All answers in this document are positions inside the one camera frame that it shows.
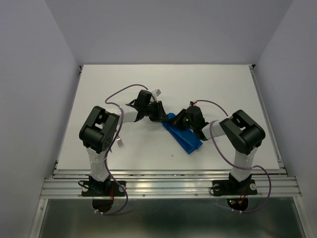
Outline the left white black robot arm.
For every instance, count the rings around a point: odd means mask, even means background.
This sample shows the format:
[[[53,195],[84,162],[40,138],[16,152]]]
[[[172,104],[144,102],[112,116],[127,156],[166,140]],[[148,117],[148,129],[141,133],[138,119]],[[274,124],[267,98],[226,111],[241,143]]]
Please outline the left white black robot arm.
[[[110,175],[106,170],[106,154],[113,141],[119,137],[123,123],[137,122],[148,117],[153,122],[168,120],[162,102],[158,100],[159,89],[152,92],[141,90],[138,97],[117,109],[106,110],[95,106],[80,132],[79,139],[87,150],[90,162],[88,181],[80,181],[83,196],[107,196],[113,191]]]

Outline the silver fork black handle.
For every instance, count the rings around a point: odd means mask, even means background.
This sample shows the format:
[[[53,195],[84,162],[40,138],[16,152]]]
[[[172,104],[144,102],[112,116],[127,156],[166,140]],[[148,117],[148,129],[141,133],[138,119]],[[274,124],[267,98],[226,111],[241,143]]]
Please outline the silver fork black handle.
[[[124,146],[122,138],[119,135],[116,138],[116,142],[119,148]]]

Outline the blue satin napkin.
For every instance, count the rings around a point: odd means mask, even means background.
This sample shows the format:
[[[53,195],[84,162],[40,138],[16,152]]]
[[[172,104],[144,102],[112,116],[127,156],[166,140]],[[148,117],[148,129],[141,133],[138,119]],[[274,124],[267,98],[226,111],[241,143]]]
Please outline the blue satin napkin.
[[[202,141],[195,136],[191,129],[178,129],[170,125],[168,121],[162,122],[162,124],[187,154],[191,154],[202,146]]]

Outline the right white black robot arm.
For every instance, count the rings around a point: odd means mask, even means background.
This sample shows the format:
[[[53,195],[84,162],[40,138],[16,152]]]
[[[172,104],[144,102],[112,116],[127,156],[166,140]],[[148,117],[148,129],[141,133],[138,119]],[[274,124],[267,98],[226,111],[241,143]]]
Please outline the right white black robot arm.
[[[235,149],[232,167],[225,180],[213,180],[210,194],[213,196],[256,195],[257,187],[252,179],[251,170],[254,155],[265,139],[265,132],[243,110],[230,117],[212,122],[205,121],[197,106],[183,109],[179,114],[170,115],[166,128],[179,143],[187,142],[197,148],[202,141],[226,136]]]

